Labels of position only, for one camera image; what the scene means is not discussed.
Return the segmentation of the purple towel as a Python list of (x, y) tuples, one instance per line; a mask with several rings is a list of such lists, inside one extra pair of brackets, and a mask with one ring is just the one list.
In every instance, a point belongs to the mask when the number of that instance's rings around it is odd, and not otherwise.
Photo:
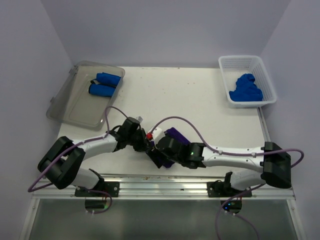
[[(176, 128), (171, 127), (167, 129), (164, 132), (165, 136), (174, 139), (177, 142), (179, 142), (181, 145), (189, 145), (191, 142), (183, 136)], [(168, 149), (161, 149), (160, 152), (164, 155), (163, 160), (162, 160), (162, 166), (166, 169), (169, 169), (174, 165), (175, 163), (178, 163), (177, 157), (172, 153), (169, 152)]]

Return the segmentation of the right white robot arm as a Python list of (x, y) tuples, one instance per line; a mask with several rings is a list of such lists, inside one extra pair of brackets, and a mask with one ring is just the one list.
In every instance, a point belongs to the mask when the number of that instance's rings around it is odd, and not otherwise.
[(164, 135), (146, 139), (151, 142), (156, 160), (168, 160), (188, 169), (209, 167), (240, 168), (225, 175), (222, 185), (227, 196), (256, 185), (267, 184), (279, 189), (289, 189), (291, 181), (291, 156), (274, 142), (266, 141), (263, 147), (221, 148), (200, 142), (184, 144)]

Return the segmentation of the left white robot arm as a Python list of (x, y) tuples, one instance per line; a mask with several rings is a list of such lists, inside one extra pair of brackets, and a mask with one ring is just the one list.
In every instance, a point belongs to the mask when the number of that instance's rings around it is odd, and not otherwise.
[(81, 168), (82, 162), (98, 155), (117, 152), (126, 146), (132, 146), (136, 152), (144, 152), (148, 147), (146, 132), (133, 117), (126, 118), (122, 125), (94, 138), (58, 138), (41, 159), (37, 169), (42, 177), (46, 177), (59, 190), (72, 185), (84, 188), (96, 197), (103, 193), (104, 180), (95, 170)]

